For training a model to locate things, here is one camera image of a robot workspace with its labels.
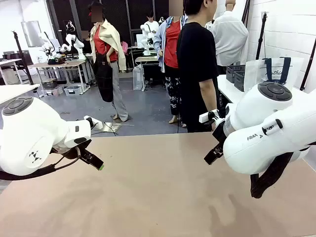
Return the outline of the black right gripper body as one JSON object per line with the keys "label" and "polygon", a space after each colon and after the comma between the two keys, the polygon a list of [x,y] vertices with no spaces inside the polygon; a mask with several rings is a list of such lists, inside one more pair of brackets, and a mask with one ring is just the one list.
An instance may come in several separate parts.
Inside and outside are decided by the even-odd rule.
{"label": "black right gripper body", "polygon": [[215,128],[213,130],[213,136],[214,138],[219,142],[219,147],[222,149],[224,142],[227,138],[227,136],[224,133],[224,124],[225,124],[225,119],[224,118],[218,118],[214,119],[214,125]]}

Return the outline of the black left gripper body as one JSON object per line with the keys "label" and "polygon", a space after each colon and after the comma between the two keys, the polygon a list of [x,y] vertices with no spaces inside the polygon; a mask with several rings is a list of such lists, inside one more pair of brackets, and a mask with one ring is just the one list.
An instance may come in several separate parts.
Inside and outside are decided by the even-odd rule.
{"label": "black left gripper body", "polygon": [[77,144],[73,148],[65,148],[65,149],[60,148],[59,150],[57,148],[52,148],[51,153],[60,154],[67,159],[76,159],[78,156],[80,156],[81,159],[91,160],[92,153],[86,149],[88,145],[91,143],[91,141],[92,140],[89,139],[80,144]]}

